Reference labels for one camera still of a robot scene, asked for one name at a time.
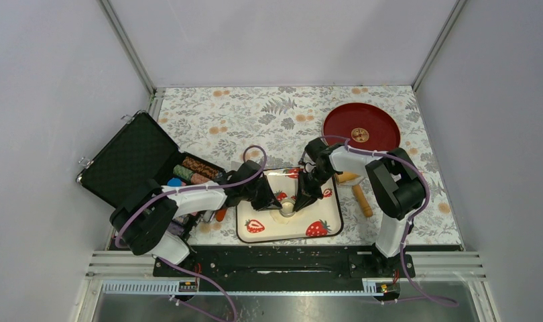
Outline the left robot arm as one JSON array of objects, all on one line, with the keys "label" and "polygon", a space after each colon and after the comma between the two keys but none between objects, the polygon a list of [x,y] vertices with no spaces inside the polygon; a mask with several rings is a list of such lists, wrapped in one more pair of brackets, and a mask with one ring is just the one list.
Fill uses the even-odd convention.
[{"label": "left robot arm", "polygon": [[167,262],[178,275],[195,267],[188,244],[168,228],[177,217],[218,211],[248,202],[255,211],[281,209],[260,164],[248,160],[216,180],[180,187],[147,180],[112,213],[115,243],[136,255],[151,255]]}]

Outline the strawberry print tray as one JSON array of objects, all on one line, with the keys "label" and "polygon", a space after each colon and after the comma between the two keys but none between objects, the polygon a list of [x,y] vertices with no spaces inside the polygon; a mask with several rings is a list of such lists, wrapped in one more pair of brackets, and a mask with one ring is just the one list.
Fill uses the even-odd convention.
[{"label": "strawberry print tray", "polygon": [[282,208],[256,211],[251,203],[240,202],[236,218],[237,236],[242,242],[255,244],[340,234],[343,216],[333,178],[322,185],[322,199],[295,211],[298,170],[279,168],[266,170],[264,174]]}]

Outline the wooden dough roller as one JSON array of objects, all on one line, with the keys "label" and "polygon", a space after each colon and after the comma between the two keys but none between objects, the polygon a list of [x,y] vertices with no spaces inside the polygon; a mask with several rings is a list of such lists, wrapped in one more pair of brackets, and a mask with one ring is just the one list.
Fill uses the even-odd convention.
[{"label": "wooden dough roller", "polygon": [[342,174],[336,174],[335,179],[339,184],[349,184],[351,186],[352,193],[359,204],[362,214],[366,218],[372,217],[373,210],[360,186],[363,177],[350,172],[343,172]]}]

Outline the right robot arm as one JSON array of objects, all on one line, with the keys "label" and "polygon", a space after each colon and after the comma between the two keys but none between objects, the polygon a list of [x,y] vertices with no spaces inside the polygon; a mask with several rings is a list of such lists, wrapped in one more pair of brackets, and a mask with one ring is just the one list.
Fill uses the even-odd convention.
[{"label": "right robot arm", "polygon": [[300,167],[293,210],[298,212],[322,199],[322,186],[336,174],[348,172],[367,178],[383,212],[371,265],[378,275],[389,276],[398,268],[413,216],[429,202],[427,182],[407,152],[401,148],[362,150],[348,142],[328,146],[322,138],[316,138],[307,143],[304,155],[314,168]]}]

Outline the metal ring cutter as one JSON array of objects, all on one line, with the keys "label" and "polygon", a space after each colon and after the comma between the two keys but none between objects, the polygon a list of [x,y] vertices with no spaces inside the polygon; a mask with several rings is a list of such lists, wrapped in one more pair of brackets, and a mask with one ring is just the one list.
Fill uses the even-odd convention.
[{"label": "metal ring cutter", "polygon": [[294,210],[295,200],[291,198],[283,199],[280,201],[281,209],[279,210],[280,215],[286,218],[293,217],[296,213]]}]

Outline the white dough ball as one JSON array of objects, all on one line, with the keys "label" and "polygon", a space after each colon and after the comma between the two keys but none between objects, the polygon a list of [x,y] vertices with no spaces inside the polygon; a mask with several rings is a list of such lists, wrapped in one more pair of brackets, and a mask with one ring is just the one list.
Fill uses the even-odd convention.
[{"label": "white dough ball", "polygon": [[279,224],[287,224],[293,220],[297,220],[302,216],[301,212],[295,212],[294,204],[291,202],[282,203],[282,208],[270,211],[271,218]]}]

